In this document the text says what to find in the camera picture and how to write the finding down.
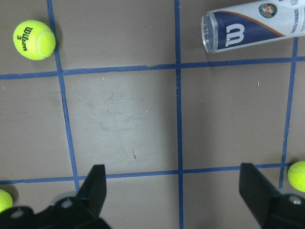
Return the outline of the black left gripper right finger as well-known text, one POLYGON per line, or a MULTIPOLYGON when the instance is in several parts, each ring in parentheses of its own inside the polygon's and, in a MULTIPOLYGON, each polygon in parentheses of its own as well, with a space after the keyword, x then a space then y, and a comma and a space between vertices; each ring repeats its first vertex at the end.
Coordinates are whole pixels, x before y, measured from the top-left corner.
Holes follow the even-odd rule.
POLYGON ((273 226, 282 194, 252 163, 242 163, 239 175, 239 193, 260 226, 273 226))

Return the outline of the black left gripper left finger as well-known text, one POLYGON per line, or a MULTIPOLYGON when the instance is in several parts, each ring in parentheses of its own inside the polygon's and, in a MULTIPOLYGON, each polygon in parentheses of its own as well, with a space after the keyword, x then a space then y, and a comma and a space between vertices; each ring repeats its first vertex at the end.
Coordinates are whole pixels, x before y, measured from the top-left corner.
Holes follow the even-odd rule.
POLYGON ((94 165, 79 189, 76 198, 95 216, 99 217, 106 199, 104 165, 94 165))

